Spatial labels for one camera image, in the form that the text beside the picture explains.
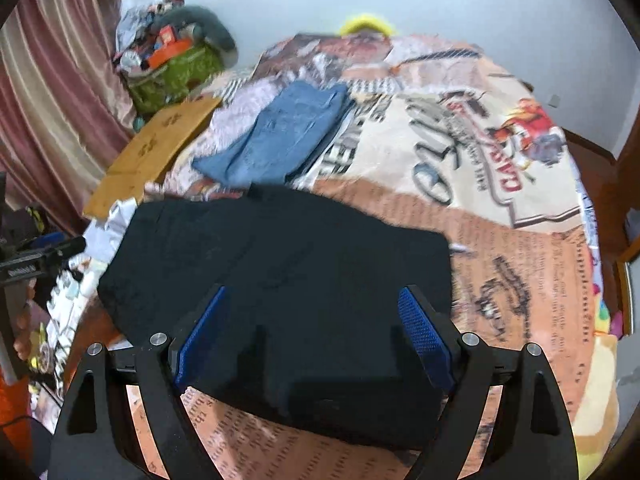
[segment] brown cardboard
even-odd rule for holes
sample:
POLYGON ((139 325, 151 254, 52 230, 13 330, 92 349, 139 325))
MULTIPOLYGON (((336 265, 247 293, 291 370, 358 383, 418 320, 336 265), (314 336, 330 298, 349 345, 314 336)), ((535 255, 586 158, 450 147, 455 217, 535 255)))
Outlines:
POLYGON ((219 98, 204 98, 160 110, 120 153, 82 214, 105 220, 116 200, 138 203, 147 182, 161 182, 180 151, 209 124, 219 98))

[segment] blue cloth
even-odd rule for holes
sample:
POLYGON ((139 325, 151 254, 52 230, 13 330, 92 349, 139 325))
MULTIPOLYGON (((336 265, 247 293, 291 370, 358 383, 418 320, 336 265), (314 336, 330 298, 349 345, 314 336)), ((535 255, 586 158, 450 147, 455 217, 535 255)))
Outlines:
POLYGON ((227 150, 196 158, 192 166, 227 187, 284 184, 335 131, 351 104, 345 84, 318 90, 294 81, 227 150))

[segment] silver screw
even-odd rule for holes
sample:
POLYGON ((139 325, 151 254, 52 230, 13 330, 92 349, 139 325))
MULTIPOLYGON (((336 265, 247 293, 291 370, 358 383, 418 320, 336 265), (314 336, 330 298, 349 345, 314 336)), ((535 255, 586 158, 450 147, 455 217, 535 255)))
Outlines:
POLYGON ((86 349, 86 352, 89 355, 98 355, 102 352, 102 345, 100 343, 92 343, 89 345, 89 348, 86 349))
POLYGON ((542 348, 540 348, 540 345, 537 345, 535 343, 529 343, 527 345, 527 352, 529 352, 531 355, 540 355, 542 354, 542 348))
POLYGON ((162 332, 153 334, 149 341, 153 346, 160 346, 166 342, 166 334, 163 334, 162 332))
POLYGON ((465 345, 476 346, 480 342, 480 338, 473 332, 466 332, 462 335, 462 342, 465 345))

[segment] green bag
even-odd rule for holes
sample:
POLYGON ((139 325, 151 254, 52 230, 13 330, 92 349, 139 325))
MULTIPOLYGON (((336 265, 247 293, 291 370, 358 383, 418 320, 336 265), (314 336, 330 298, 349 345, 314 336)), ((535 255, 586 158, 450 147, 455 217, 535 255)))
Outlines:
POLYGON ((138 114, 149 117, 165 106, 183 101, 191 90, 224 66, 218 53, 206 43, 172 57, 153 72, 124 76, 138 114))

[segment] patterned bedspread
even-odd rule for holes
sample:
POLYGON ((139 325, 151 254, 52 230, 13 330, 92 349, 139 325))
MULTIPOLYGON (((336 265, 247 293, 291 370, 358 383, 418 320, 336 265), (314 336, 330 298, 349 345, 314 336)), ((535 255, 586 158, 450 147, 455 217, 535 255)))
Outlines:
MULTIPOLYGON (((480 48, 440 37, 299 34, 267 51, 252 74, 225 73, 204 92, 228 105, 239 88, 265 78, 350 85, 356 109, 295 185, 390 224, 447 235, 453 321, 495 346, 542 345, 586 478, 616 427, 616 339, 608 335, 602 303, 593 207, 563 130, 480 48)), ((195 200, 228 192, 191 169, 195 155, 220 148, 220 112, 180 155, 160 191, 195 200)), ((463 476, 481 463, 499 398, 494 388, 463 476)), ((345 479, 402 478, 410 463, 279 427, 194 390, 183 400, 226 478, 325 478, 329 470, 310 466, 320 455, 338 462, 336 478, 345 479)), ((135 413, 148 442, 139 402, 135 413)), ((145 447, 147 462, 162 472, 154 453, 145 447)))

